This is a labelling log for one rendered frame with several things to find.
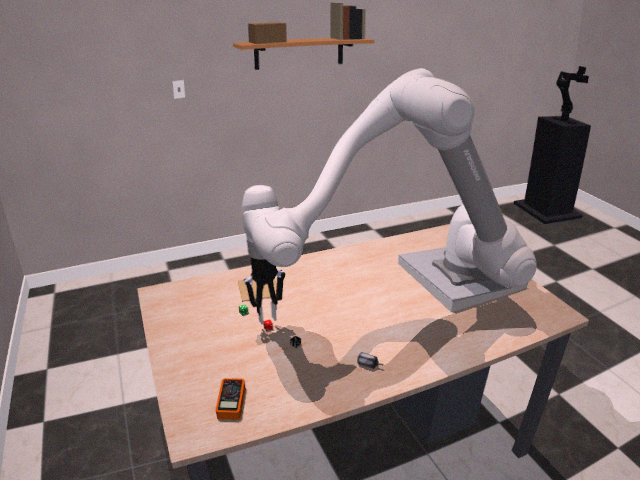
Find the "orange digital multimeter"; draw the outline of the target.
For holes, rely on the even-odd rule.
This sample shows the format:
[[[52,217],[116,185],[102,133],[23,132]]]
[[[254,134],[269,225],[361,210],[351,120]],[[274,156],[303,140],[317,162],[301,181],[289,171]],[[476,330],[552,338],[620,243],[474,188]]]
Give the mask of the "orange digital multimeter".
[[[216,415],[218,419],[239,420],[241,418],[245,380],[224,378],[221,382]]]

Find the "tan mat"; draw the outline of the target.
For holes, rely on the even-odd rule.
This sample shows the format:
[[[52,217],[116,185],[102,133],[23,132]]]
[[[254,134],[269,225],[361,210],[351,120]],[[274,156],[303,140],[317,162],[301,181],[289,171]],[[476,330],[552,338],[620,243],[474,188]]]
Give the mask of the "tan mat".
[[[277,283],[276,283],[275,279],[273,280],[273,283],[274,283],[274,289],[275,289],[275,294],[276,294],[276,284]],[[243,280],[238,280],[238,285],[239,285],[239,290],[240,290],[242,302],[250,301],[249,300],[248,291],[247,291],[247,286],[244,283],[244,281]],[[253,281],[252,287],[253,287],[254,296],[255,296],[255,299],[256,299],[256,283],[254,281]],[[263,289],[262,299],[266,299],[266,298],[270,298],[268,285],[264,285],[264,289]]]

